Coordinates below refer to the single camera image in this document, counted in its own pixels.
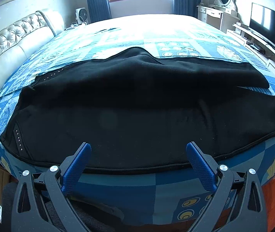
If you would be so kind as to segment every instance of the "flat screen tv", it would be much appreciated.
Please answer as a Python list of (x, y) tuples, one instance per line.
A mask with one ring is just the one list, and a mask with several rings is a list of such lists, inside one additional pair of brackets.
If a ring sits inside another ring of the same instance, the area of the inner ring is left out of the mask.
[(249, 28), (275, 47), (275, 11), (253, 3)]

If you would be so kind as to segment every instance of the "bed sheet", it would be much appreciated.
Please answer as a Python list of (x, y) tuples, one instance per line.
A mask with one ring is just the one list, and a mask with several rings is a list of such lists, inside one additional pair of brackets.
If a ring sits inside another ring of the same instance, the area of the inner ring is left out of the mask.
[[(225, 33), (187, 16), (131, 16), (64, 31), (37, 50), (0, 91), (0, 134), (14, 111), (21, 89), (37, 75), (78, 61), (104, 59), (133, 46), (142, 47), (158, 58), (192, 56), (250, 62), (266, 77), (270, 88), (248, 89), (275, 95), (274, 74)], [(46, 170), (19, 161), (1, 144), (0, 163), (17, 179), (26, 169), (32, 173)], [(275, 137), (221, 163), (239, 171), (253, 167), (261, 183), (266, 184), (275, 176)], [(128, 225), (195, 219), (210, 197), (190, 168), (146, 175), (83, 174), (74, 194), (75, 198), (120, 217)], [(226, 208), (231, 206), (234, 194), (231, 192)]]

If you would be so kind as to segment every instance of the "silver bolt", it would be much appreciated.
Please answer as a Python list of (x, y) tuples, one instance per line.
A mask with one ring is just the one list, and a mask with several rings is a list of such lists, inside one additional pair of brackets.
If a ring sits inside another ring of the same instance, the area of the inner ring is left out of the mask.
[(227, 171), (228, 170), (228, 167), (226, 165), (220, 165), (219, 168), (222, 171)]
[(255, 173), (256, 173), (256, 171), (255, 171), (253, 168), (251, 168), (251, 169), (249, 169), (249, 173), (251, 173), (251, 174), (255, 174)]
[(23, 172), (23, 176), (27, 176), (27, 175), (29, 175), (29, 171), (28, 171), (28, 170), (25, 170), (25, 171)]
[(58, 166), (51, 166), (49, 169), (51, 172), (56, 172), (58, 170)]

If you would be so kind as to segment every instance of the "headboard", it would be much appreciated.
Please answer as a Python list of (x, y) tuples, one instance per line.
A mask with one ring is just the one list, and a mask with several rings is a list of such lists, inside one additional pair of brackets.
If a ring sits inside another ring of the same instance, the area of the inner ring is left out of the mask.
[(0, 90), (37, 49), (64, 31), (57, 11), (38, 10), (0, 31)]

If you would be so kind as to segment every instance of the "blue gripper pad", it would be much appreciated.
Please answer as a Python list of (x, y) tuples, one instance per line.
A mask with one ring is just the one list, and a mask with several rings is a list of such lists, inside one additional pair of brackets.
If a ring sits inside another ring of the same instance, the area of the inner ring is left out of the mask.
[(92, 148), (90, 144), (86, 143), (62, 177), (61, 191), (64, 195), (73, 191), (90, 159), (91, 154)]
[(186, 153), (187, 158), (194, 168), (194, 172), (199, 177), (204, 189), (214, 193), (217, 190), (214, 172), (208, 166), (201, 154), (196, 150), (194, 145), (192, 145), (192, 143), (187, 144)]

